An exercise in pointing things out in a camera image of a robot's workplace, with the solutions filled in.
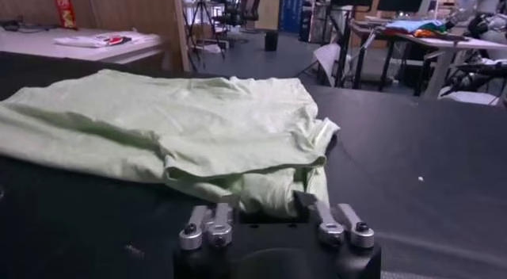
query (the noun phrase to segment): black table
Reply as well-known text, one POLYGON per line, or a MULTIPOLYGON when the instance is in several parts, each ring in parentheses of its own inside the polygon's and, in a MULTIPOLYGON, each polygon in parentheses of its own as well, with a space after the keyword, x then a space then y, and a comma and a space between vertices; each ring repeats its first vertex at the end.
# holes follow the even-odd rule
MULTIPOLYGON (((0 98, 107 67, 0 52, 0 98)), ((332 203, 376 231, 386 271, 442 278, 507 273, 507 112, 308 86, 342 127, 326 171, 332 203)), ((171 278, 193 205, 163 185, 120 182, 0 158, 1 278, 171 278)))

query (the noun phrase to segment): red banner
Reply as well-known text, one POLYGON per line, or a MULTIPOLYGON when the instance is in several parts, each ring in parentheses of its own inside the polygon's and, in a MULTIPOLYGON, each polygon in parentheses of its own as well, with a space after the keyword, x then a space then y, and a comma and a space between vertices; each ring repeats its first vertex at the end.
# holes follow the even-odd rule
POLYGON ((55 0, 55 2, 62 26, 69 29, 77 28, 71 0, 55 0))

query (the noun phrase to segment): trash bin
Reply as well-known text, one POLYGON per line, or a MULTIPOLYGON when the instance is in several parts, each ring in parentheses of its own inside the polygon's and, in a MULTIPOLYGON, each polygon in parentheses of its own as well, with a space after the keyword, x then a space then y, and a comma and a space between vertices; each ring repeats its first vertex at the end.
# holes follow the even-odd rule
POLYGON ((277 31, 267 32, 265 36, 264 49, 266 51, 276 51, 277 45, 278 45, 278 32, 277 31))

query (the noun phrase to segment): small debris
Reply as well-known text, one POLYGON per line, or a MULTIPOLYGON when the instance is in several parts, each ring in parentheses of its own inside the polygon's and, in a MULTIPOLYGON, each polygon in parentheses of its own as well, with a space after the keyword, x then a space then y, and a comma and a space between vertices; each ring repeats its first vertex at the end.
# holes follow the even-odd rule
POLYGON ((138 258, 139 260, 144 259, 144 252, 132 245, 125 245, 124 249, 133 257, 138 258))

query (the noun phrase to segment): white table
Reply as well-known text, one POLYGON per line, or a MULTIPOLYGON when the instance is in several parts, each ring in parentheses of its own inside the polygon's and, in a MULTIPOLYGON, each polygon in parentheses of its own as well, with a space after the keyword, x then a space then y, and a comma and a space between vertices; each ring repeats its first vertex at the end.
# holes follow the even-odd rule
POLYGON ((53 39, 69 36, 91 36, 104 32, 96 29, 52 29, 36 33, 4 31, 0 28, 0 51, 126 64, 163 53, 158 38, 142 43, 127 42, 106 48, 80 48, 53 44, 53 39))
POLYGON ((400 34, 399 36, 418 44, 439 48, 439 51, 442 53, 438 56, 435 71, 433 72, 433 76, 429 81, 428 89, 426 89, 424 94, 425 98, 432 99, 438 98, 440 89, 445 82, 445 75, 447 74, 447 70, 452 64, 452 57, 456 52, 468 49, 507 50, 507 45, 473 38, 469 38, 469 41, 460 41, 455 43, 452 41, 439 39, 416 38, 411 35, 400 34))

